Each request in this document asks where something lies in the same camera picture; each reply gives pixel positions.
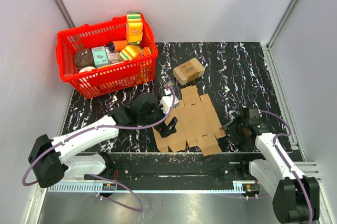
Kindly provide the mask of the brown cardboard box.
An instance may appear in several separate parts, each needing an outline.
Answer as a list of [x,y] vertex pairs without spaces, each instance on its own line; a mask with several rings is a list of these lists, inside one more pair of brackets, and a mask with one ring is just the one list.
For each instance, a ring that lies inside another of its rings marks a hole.
[[153,129],[156,146],[161,152],[183,151],[188,145],[199,147],[204,156],[221,152],[218,139],[226,136],[208,94],[199,95],[195,85],[181,89],[182,99],[165,124],[176,117],[176,132],[163,138]]

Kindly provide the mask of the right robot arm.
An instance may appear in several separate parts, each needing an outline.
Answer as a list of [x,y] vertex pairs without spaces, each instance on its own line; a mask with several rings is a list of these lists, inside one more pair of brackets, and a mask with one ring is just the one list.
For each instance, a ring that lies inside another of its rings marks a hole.
[[292,161],[279,137],[261,118],[262,110],[245,107],[242,113],[222,126],[229,140],[237,147],[244,143],[255,146],[261,159],[248,159],[239,167],[242,178],[255,178],[272,198],[272,207],[279,223],[313,223],[320,218],[320,186]]

